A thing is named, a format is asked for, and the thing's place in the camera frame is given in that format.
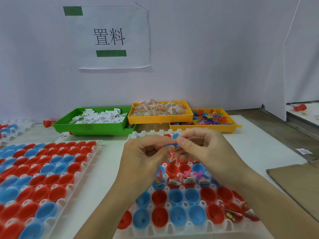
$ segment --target green tape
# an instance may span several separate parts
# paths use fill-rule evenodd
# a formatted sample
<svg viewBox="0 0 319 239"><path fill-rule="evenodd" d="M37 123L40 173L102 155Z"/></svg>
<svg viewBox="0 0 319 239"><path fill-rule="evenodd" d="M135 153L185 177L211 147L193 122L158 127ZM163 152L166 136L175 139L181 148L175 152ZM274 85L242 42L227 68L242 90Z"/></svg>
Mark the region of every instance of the green tape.
<svg viewBox="0 0 319 239"><path fill-rule="evenodd" d="M66 16L83 16L82 7L63 7Z"/></svg>
<svg viewBox="0 0 319 239"><path fill-rule="evenodd" d="M97 50L97 57L126 57L126 50Z"/></svg>

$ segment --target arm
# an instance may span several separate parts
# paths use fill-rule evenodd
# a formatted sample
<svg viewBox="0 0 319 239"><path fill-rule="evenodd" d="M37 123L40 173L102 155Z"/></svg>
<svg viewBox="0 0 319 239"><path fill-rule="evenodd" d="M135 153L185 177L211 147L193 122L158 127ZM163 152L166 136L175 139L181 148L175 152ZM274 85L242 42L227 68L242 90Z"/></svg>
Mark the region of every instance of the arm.
<svg viewBox="0 0 319 239"><path fill-rule="evenodd" d="M111 239L125 211L147 190L162 161L171 157L175 140L159 135L130 139L124 145L120 168L109 192L74 239Z"/></svg>
<svg viewBox="0 0 319 239"><path fill-rule="evenodd" d="M319 223L245 164L219 131L189 129L177 142L174 157L200 161L215 179L245 198L273 237L318 237Z"/></svg>

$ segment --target hand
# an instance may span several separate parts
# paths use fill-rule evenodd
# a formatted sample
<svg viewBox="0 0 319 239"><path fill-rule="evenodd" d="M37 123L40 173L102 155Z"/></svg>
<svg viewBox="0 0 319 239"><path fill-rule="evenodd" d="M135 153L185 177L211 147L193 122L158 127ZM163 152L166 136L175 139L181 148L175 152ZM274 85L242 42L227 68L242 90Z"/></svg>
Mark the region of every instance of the hand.
<svg viewBox="0 0 319 239"><path fill-rule="evenodd" d="M192 128L183 132L174 157L201 162L221 184L237 190L253 170L238 156L221 132L206 128Z"/></svg>
<svg viewBox="0 0 319 239"><path fill-rule="evenodd" d="M150 187L159 165L171 157L175 146L165 143L175 142L166 136L148 135L125 143L115 184L129 193L132 203Z"/></svg>

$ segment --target person's left hand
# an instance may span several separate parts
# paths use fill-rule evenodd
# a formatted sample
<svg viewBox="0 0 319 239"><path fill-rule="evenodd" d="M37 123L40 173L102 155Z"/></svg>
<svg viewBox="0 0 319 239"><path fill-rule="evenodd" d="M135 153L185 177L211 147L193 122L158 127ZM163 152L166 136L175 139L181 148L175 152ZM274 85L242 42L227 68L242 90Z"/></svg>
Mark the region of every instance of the person's left hand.
<svg viewBox="0 0 319 239"><path fill-rule="evenodd" d="M171 157L170 152L175 146L165 146L165 143L176 143L176 140L148 135L125 143L115 184L128 192L132 203L155 180L159 165Z"/></svg>

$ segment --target person's right hand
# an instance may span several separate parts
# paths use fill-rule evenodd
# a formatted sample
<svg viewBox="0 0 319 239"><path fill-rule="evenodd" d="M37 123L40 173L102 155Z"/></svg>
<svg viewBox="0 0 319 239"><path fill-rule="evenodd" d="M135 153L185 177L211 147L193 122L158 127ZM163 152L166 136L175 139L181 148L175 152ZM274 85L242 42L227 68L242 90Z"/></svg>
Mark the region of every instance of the person's right hand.
<svg viewBox="0 0 319 239"><path fill-rule="evenodd" d="M237 190L253 170L238 156L221 132L192 128L183 132L174 157L201 162L219 183Z"/></svg>

